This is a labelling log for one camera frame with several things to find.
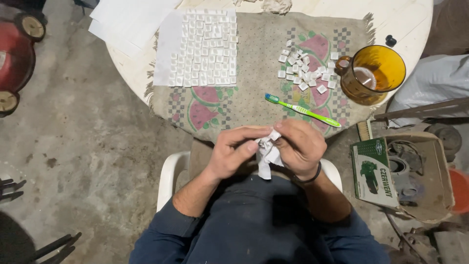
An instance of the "white plastic chair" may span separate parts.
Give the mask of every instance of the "white plastic chair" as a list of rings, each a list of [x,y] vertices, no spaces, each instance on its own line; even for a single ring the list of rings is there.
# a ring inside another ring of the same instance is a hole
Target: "white plastic chair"
[[[159,179],[158,202],[156,205],[157,212],[160,211],[171,196],[173,196],[177,177],[182,171],[189,169],[189,158],[190,151],[183,151],[172,154],[165,160]],[[321,165],[327,177],[340,192],[342,192],[342,180],[334,164],[328,160],[321,159]]]

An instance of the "hand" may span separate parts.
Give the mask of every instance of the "hand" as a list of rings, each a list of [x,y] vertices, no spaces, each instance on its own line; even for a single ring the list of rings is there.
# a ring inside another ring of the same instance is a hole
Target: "hand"
[[[309,180],[318,171],[327,145],[321,132],[305,121],[285,119],[275,123],[282,137],[274,141],[282,162],[300,180]]]
[[[204,171],[218,180],[231,177],[259,148],[252,139],[266,137],[271,132],[272,128],[268,126],[241,126],[222,131]]]

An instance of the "white paper sheet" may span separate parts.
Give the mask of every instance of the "white paper sheet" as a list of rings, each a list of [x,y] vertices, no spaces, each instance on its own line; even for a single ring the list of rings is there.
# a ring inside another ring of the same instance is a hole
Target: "white paper sheet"
[[[236,9],[230,8],[226,10],[228,16],[236,15]],[[161,22],[158,35],[158,48],[155,56],[153,85],[168,85],[169,73],[171,72],[171,53],[179,53],[182,37],[182,15],[185,13],[185,9],[173,10]],[[236,84],[223,86],[233,87]]]
[[[90,14],[89,31],[129,57],[150,41],[181,0],[102,0]]]
[[[256,153],[256,160],[259,166],[259,177],[263,179],[272,178],[269,163],[283,167],[283,162],[280,158],[280,151],[271,142],[271,140],[275,141],[279,137],[281,137],[280,133],[272,130],[270,135],[267,137],[255,140],[259,144],[259,150]]]

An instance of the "black wristband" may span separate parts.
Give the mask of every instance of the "black wristband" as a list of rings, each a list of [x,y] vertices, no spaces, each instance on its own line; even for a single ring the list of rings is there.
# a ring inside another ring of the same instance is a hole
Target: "black wristband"
[[[293,178],[295,178],[295,180],[300,182],[300,183],[308,183],[308,182],[312,182],[312,181],[316,180],[316,178],[319,176],[320,173],[321,173],[321,162],[319,162],[319,164],[318,164],[318,171],[316,172],[316,175],[314,175],[314,177],[312,177],[311,179],[300,180],[296,175],[294,175]]]

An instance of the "green toothbrush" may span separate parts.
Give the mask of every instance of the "green toothbrush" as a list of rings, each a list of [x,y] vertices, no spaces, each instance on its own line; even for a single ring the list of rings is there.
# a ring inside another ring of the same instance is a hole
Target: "green toothbrush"
[[[275,103],[275,104],[281,104],[283,105],[284,107],[288,107],[290,109],[293,109],[295,110],[296,112],[300,113],[300,114],[303,114],[303,115],[307,115],[307,116],[310,116],[310,117],[313,117],[321,122],[324,122],[330,126],[333,126],[333,127],[342,127],[341,124],[339,124],[339,122],[333,120],[333,119],[330,119],[328,117],[325,117],[325,116],[320,116],[318,114],[315,114],[311,111],[308,111],[307,109],[301,107],[301,106],[297,106],[297,105],[292,105],[292,104],[287,104],[287,103],[284,103],[282,101],[280,101],[280,99],[275,96],[275,95],[271,95],[270,93],[266,93],[265,94],[265,98],[267,99],[267,101],[269,102],[272,102],[272,103]]]

